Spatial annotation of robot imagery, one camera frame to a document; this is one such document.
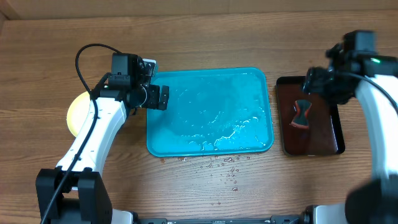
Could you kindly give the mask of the red and grey sponge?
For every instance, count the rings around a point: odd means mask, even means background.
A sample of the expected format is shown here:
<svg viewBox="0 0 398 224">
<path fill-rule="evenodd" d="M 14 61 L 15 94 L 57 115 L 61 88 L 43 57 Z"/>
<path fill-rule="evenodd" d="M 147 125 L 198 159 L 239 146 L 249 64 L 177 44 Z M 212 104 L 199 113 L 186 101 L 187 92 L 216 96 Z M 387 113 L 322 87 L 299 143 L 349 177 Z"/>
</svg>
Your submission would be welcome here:
<svg viewBox="0 0 398 224">
<path fill-rule="evenodd" d="M 308 114 L 312 103 L 307 100 L 296 100 L 294 103 L 295 116 L 290 125 L 299 129 L 309 129 Z"/>
</svg>

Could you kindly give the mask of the yellow-green plate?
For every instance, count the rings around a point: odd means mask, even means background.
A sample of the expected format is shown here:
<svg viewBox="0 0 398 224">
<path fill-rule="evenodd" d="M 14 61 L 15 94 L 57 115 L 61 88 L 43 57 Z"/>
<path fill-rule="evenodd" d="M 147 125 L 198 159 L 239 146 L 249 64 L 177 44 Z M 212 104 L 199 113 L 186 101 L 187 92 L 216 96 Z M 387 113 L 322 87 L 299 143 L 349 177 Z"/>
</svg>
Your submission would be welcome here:
<svg viewBox="0 0 398 224">
<path fill-rule="evenodd" d="M 74 137 L 78 136 L 90 108 L 90 96 L 84 92 L 76 97 L 67 111 L 67 126 Z"/>
</svg>

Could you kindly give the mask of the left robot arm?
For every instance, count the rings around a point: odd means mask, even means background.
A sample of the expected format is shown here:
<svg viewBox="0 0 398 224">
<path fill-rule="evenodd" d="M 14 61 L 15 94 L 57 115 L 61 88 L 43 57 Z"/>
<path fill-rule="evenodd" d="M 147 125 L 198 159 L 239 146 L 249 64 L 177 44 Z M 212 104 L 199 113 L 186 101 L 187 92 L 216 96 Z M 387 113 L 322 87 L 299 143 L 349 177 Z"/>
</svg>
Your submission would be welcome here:
<svg viewBox="0 0 398 224">
<path fill-rule="evenodd" d="M 42 223 L 138 223 L 134 212 L 113 208 L 102 175 L 111 145 L 138 108 L 166 110 L 169 87 L 153 85 L 155 60 L 115 53 L 111 71 L 90 91 L 87 116 L 53 169 L 35 185 Z"/>
</svg>

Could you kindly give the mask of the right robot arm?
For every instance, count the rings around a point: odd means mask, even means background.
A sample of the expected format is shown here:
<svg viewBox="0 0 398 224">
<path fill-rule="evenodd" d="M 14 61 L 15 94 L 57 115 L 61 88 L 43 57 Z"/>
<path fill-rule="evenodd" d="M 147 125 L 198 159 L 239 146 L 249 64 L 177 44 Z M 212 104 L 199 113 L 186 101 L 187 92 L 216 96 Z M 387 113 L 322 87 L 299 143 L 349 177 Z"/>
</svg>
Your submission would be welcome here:
<svg viewBox="0 0 398 224">
<path fill-rule="evenodd" d="M 372 150 L 371 180 L 345 202 L 314 205 L 310 223 L 397 223 L 397 58 L 376 50 L 370 30 L 355 30 L 326 51 L 328 68 L 308 69 L 303 91 L 331 104 L 355 97 L 364 113 Z"/>
</svg>

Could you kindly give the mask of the black rectangular water tray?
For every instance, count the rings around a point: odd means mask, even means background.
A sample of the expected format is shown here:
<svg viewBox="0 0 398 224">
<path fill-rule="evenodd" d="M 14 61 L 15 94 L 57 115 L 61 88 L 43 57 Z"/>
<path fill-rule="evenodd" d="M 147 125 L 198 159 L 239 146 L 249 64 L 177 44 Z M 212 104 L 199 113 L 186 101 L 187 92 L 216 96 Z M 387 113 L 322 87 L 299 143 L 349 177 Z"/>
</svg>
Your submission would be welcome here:
<svg viewBox="0 0 398 224">
<path fill-rule="evenodd" d="M 280 77 L 275 84 L 282 148 L 290 156 L 331 156 L 345 151 L 345 142 L 336 105 L 329 105 L 317 94 L 303 92 L 304 76 Z M 309 129 L 290 125 L 296 100 L 312 103 Z"/>
</svg>

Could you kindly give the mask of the teal plastic tray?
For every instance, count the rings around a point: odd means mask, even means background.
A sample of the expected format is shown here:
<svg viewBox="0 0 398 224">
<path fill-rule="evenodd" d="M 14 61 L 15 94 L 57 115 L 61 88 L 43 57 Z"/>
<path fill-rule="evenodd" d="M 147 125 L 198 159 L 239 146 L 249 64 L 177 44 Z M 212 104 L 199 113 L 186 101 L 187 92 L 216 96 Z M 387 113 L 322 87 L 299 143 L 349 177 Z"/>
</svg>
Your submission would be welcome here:
<svg viewBox="0 0 398 224">
<path fill-rule="evenodd" d="M 147 150 L 156 157 L 266 152 L 274 143 L 265 74 L 254 67 L 160 72 L 165 111 L 147 110 Z"/>
</svg>

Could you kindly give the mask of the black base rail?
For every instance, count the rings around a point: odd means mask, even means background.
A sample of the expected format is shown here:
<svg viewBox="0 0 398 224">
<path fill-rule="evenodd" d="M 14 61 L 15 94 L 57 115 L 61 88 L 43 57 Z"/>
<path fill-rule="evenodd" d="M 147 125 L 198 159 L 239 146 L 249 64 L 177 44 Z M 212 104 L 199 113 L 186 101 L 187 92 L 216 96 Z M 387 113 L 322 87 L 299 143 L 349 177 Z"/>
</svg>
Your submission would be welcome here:
<svg viewBox="0 0 398 224">
<path fill-rule="evenodd" d="M 267 218 L 209 218 L 209 219 L 180 219 L 166 218 L 138 218 L 137 224 L 311 224 L 309 214 L 301 215 L 273 215 Z"/>
</svg>

